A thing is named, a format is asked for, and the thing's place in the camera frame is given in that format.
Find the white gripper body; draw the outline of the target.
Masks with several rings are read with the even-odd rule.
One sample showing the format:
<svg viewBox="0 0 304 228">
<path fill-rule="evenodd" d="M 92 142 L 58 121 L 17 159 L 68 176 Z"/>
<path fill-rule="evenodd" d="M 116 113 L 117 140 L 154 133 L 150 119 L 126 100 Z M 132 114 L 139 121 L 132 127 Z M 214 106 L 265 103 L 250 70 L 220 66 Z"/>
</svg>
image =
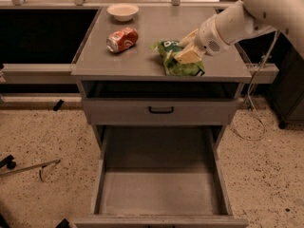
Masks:
<svg viewBox="0 0 304 228">
<path fill-rule="evenodd" d="M 195 45 L 206 52 L 207 55 L 215 56 L 230 48 L 219 35 L 216 25 L 217 15 L 204 21 L 195 36 Z"/>
</svg>

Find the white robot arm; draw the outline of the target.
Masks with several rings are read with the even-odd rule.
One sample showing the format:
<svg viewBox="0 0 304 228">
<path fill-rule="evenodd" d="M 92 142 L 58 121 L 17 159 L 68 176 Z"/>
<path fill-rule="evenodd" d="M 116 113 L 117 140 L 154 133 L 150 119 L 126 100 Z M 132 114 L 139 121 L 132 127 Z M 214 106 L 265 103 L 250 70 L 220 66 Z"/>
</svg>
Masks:
<svg viewBox="0 0 304 228">
<path fill-rule="evenodd" d="M 184 37 L 175 59 L 182 64 L 196 63 L 204 55 L 218 55 L 271 28 L 283 33 L 304 57 L 304 0 L 238 0 Z"/>
</svg>

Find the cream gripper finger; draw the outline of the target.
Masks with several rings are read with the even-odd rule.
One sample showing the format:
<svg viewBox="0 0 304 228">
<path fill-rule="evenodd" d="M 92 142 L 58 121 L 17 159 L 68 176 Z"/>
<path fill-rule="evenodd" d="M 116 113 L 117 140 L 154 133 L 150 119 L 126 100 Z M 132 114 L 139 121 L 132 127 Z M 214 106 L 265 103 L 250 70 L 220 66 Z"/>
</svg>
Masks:
<svg viewBox="0 0 304 228">
<path fill-rule="evenodd" d="M 190 32 L 188 35 L 186 35 L 184 38 L 182 38 L 179 42 L 178 45 L 182 48 L 185 48 L 188 44 L 194 41 L 196 34 L 198 32 L 198 29 L 194 29 L 192 32 Z"/>
<path fill-rule="evenodd" d="M 182 51 L 178 52 L 174 58 L 181 64 L 192 64 L 199 62 L 203 55 L 203 50 L 193 44 L 189 44 Z"/>
</svg>

